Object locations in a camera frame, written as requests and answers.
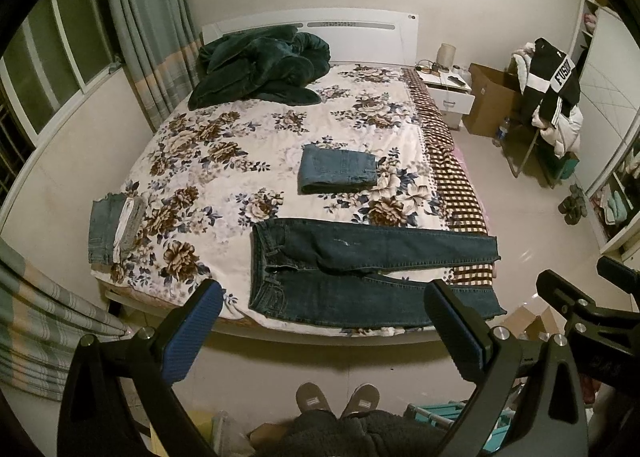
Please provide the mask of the dark blue denim jeans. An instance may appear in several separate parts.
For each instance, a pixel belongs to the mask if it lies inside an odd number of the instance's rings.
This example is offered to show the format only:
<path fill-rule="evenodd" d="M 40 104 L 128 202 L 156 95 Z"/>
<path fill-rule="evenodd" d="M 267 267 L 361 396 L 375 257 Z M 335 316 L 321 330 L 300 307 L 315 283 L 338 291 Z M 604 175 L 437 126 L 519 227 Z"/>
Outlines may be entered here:
<path fill-rule="evenodd" d="M 431 278 L 413 271 L 491 266 L 495 237 L 482 234 L 270 218 L 252 230 L 248 306 L 277 321 L 322 328 L 418 328 Z"/>

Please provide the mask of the small open cardboard box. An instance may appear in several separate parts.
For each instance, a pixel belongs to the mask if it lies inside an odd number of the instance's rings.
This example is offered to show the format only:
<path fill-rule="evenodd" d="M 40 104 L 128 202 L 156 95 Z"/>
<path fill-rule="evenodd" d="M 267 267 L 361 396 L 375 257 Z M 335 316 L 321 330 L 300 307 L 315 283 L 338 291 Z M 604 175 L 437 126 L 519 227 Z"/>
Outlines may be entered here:
<path fill-rule="evenodd" d="M 561 333 L 550 307 L 534 313 L 527 307 L 518 307 L 501 324 L 514 337 L 528 341 L 547 341 Z"/>

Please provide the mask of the teal drying rack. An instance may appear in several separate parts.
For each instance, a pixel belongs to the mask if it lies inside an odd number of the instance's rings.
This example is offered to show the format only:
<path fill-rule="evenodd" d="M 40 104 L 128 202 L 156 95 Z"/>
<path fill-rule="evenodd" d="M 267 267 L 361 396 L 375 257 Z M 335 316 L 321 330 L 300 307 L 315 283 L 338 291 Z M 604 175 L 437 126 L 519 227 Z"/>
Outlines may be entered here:
<path fill-rule="evenodd" d="M 452 431 L 449 447 L 462 449 L 462 437 L 469 435 L 473 443 L 484 441 L 482 455 L 494 455 L 502 446 L 511 421 L 515 415 L 512 408 L 497 411 L 497 407 L 483 408 L 472 401 L 449 402 L 432 405 L 407 405 L 404 417 L 431 427 Z"/>

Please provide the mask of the grey slippers on floor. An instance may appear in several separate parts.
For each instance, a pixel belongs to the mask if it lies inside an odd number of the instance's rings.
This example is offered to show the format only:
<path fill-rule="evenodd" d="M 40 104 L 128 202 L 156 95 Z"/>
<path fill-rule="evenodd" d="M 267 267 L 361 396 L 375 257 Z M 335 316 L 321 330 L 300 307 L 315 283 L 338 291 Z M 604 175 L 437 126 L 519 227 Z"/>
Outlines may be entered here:
<path fill-rule="evenodd" d="M 586 217 L 588 210 L 582 188 L 577 184 L 570 185 L 570 195 L 560 202 L 558 211 L 563 215 L 567 225 L 576 225 Z"/>

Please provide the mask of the striped curtain lower left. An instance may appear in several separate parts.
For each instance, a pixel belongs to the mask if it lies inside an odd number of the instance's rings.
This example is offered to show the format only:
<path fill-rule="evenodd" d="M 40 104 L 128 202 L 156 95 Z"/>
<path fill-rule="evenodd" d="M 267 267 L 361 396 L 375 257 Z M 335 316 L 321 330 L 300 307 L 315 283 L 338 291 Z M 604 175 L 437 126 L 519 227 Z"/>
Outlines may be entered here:
<path fill-rule="evenodd" d="M 122 321 L 63 288 L 1 243 L 1 381 L 60 401 L 80 339 L 116 341 Z"/>

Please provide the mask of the brown checkered bed sheet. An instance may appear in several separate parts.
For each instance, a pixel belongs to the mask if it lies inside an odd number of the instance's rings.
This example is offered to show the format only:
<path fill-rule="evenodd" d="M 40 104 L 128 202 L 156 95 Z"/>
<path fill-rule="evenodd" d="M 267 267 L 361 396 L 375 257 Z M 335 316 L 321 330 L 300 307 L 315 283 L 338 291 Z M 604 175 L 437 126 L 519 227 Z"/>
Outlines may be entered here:
<path fill-rule="evenodd" d="M 440 215 L 450 231 L 488 236 L 485 211 L 458 157 L 459 151 L 442 112 L 416 70 L 402 68 L 401 71 L 420 119 Z"/>

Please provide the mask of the folded light jeans stack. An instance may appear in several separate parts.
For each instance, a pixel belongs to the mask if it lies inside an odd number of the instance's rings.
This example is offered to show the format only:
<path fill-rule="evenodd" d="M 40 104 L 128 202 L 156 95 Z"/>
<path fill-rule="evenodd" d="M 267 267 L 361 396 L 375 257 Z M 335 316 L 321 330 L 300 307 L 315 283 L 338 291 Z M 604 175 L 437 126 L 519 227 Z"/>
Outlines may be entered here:
<path fill-rule="evenodd" d="M 141 197 L 107 194 L 93 201 L 89 232 L 88 262 L 112 265 L 125 261 L 134 250 L 145 212 Z"/>

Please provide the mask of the left grey slipper on foot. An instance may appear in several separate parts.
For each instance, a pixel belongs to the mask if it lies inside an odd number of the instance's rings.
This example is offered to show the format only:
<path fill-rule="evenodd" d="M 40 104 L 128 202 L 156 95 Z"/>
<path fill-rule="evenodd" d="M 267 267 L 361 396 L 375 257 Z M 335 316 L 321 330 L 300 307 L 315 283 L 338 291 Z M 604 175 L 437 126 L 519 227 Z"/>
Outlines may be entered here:
<path fill-rule="evenodd" d="M 331 406 L 322 390 L 313 382 L 306 382 L 299 385 L 295 400 L 299 411 L 302 414 L 311 411 L 321 411 L 332 414 Z"/>

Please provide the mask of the white bedside table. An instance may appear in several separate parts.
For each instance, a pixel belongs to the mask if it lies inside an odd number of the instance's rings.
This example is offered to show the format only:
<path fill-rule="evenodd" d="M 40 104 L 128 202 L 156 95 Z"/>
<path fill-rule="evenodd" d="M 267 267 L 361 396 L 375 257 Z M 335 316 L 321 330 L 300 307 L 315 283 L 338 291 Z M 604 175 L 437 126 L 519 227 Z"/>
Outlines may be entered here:
<path fill-rule="evenodd" d="M 426 85 L 448 128 L 460 128 L 462 118 L 469 116 L 474 104 L 475 97 L 469 84 L 461 76 L 442 69 L 434 62 L 417 64 L 416 72 Z"/>

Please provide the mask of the white wardrobe shelving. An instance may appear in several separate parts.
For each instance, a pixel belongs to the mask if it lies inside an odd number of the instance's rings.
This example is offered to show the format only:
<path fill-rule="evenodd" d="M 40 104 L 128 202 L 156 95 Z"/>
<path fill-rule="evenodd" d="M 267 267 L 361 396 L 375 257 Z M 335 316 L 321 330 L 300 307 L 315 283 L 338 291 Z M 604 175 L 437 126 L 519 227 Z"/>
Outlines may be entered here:
<path fill-rule="evenodd" d="M 614 9 L 580 0 L 570 46 L 584 123 L 575 177 L 601 251 L 639 229 L 639 47 Z"/>

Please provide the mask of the floral white bed quilt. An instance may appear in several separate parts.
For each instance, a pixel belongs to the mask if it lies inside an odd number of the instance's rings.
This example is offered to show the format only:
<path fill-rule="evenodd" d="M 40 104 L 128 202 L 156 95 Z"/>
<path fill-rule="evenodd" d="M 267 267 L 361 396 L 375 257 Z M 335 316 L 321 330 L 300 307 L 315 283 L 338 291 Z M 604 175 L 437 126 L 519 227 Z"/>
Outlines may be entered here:
<path fill-rule="evenodd" d="M 273 333 L 313 336 L 250 309 L 250 233 L 275 217 L 446 229 L 418 108 L 397 67 L 333 66 L 312 84 L 319 102 L 240 100 L 180 105 L 131 168 L 122 191 L 145 203 L 137 242 L 122 261 L 94 266 L 107 290 L 137 307 L 180 307 L 198 284 L 224 288 L 222 317 Z M 303 195 L 306 145 L 364 151 L 378 180 L 359 194 Z"/>

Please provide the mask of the folded blue jeans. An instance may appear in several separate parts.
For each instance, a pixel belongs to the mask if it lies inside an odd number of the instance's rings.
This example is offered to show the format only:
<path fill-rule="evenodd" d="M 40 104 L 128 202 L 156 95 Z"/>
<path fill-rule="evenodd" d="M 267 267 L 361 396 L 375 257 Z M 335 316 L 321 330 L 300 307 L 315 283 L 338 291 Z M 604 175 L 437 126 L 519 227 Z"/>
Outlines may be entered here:
<path fill-rule="evenodd" d="M 298 170 L 303 195 L 357 192 L 378 183 L 376 159 L 366 152 L 305 145 Z"/>

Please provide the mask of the white bed headboard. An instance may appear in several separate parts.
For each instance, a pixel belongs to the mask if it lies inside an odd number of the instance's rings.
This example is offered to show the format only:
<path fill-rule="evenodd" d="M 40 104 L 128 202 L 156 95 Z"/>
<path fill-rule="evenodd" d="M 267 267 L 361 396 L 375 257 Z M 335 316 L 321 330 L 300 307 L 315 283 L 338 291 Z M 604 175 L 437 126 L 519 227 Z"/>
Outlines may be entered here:
<path fill-rule="evenodd" d="M 368 8 L 304 8 L 231 18 L 202 27 L 204 43 L 248 29 L 292 24 L 318 35 L 330 47 L 335 64 L 413 66 L 418 52 L 419 17 Z"/>

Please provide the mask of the dark green fluffy blanket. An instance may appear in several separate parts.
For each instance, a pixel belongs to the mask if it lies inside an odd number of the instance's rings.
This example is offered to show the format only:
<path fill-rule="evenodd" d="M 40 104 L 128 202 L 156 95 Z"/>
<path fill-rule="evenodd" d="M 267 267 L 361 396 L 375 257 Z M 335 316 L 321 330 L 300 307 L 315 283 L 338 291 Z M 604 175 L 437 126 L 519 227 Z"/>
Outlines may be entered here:
<path fill-rule="evenodd" d="M 330 70 L 329 44 L 292 24 L 223 35 L 200 48 L 204 76 L 188 102 L 191 110 L 259 99 L 289 106 L 321 102 L 308 85 Z"/>

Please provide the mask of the green striped curtain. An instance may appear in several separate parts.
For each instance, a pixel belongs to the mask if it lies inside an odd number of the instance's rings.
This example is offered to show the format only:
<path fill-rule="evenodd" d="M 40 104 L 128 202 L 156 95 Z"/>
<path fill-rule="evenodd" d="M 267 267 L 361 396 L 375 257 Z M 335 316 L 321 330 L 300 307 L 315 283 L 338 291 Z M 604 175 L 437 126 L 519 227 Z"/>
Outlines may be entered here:
<path fill-rule="evenodd" d="M 107 0 L 132 85 L 156 130 L 200 81 L 188 0 Z"/>

